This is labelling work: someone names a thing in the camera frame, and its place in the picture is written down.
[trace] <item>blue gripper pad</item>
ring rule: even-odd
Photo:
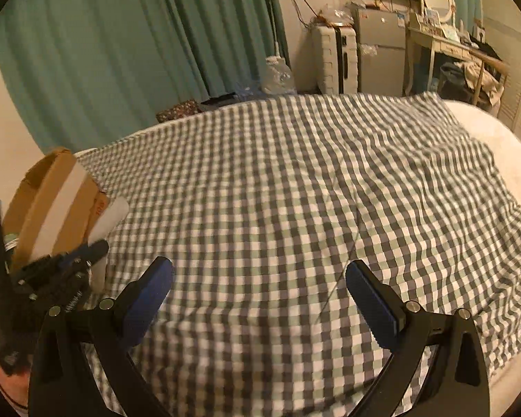
[[[381,284],[361,260],[347,266],[346,286],[378,346],[394,351],[406,320],[401,299],[389,286]]]
[[[126,350],[139,345],[172,288],[173,265],[157,257],[139,280],[128,284],[114,305],[114,318]]]

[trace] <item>plaid bedspread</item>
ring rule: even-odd
[[[521,349],[521,206],[433,94],[250,102],[81,162],[131,207],[108,239],[107,295],[157,255],[176,268],[132,353],[174,416],[348,414],[388,356],[346,290],[357,258],[403,300],[470,309],[491,375]]]

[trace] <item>refrigerator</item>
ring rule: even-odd
[[[406,63],[406,20],[403,14],[357,8],[359,92],[403,96]]]

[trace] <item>mini fridge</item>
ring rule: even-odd
[[[405,16],[365,8],[352,12],[359,49],[359,92],[379,96],[403,96]]]

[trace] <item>brown cardboard box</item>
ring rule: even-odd
[[[19,235],[10,272],[78,247],[107,206],[107,196],[69,150],[49,153],[27,172],[4,215],[4,234]]]

